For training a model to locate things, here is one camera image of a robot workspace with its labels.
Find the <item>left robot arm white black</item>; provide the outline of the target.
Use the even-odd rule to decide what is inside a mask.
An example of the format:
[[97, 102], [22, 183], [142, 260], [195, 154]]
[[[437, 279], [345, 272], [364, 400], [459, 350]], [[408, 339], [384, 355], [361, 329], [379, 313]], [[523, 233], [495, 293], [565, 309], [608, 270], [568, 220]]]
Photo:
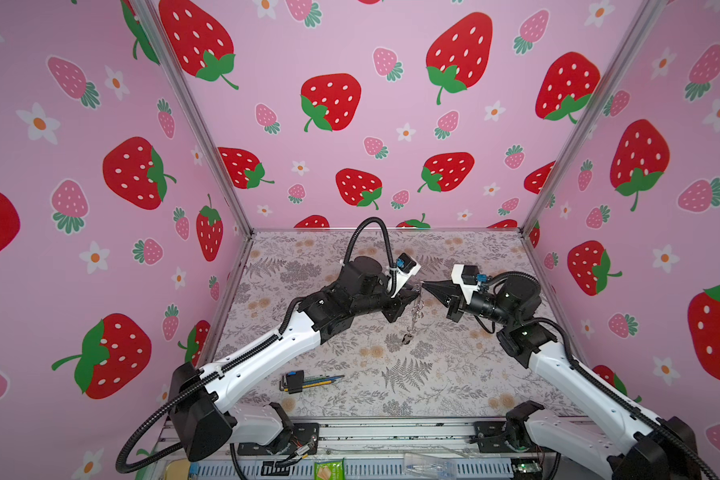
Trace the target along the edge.
[[[381, 313], [388, 322], [396, 322], [419, 295], [407, 284], [419, 269], [409, 255], [393, 255], [381, 218], [363, 220], [350, 237], [338, 278], [317, 292], [294, 298], [278, 328], [220, 361], [199, 368], [185, 363], [174, 371], [168, 402], [126, 440], [116, 471], [133, 473], [177, 451], [191, 462], [203, 460], [232, 442], [235, 434], [251, 432], [255, 443], [275, 442], [286, 428], [278, 407], [264, 410], [264, 422], [275, 426], [265, 432], [256, 425], [245, 426], [242, 414], [233, 410], [238, 400], [292, 359], [349, 329], [359, 316]], [[162, 417], [172, 422], [178, 442], [129, 462], [137, 442]]]

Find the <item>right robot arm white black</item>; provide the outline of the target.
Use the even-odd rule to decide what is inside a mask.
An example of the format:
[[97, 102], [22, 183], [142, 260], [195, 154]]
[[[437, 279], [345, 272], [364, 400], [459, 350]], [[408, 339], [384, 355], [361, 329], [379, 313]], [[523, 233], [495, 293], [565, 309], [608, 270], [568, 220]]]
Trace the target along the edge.
[[598, 376], [573, 354], [568, 333], [536, 316], [539, 281], [524, 272], [495, 277], [457, 264], [451, 277], [426, 281], [423, 289], [458, 321], [494, 323], [502, 349], [571, 400], [598, 427], [593, 432], [528, 402], [506, 417], [505, 438], [518, 449], [549, 448], [603, 479], [714, 479], [700, 457], [694, 431], [677, 417], [661, 418]]

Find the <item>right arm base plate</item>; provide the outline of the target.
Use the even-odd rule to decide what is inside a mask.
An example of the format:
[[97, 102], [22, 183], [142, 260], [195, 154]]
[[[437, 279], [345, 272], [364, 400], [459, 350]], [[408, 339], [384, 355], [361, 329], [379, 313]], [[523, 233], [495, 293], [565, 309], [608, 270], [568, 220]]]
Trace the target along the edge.
[[525, 454], [547, 453], [550, 449], [534, 443], [525, 422], [517, 418], [481, 420], [473, 424], [474, 433], [468, 442], [475, 444], [480, 453]]

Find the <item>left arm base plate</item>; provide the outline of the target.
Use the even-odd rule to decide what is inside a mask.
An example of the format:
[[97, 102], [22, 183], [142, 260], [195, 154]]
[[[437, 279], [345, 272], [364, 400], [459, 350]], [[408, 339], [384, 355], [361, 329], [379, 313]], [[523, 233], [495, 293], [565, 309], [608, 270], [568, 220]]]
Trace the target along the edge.
[[314, 422], [295, 423], [286, 427], [272, 442], [266, 445], [240, 443], [236, 453], [242, 456], [290, 456], [298, 449], [307, 447], [307, 454], [315, 454], [318, 447], [320, 424]]

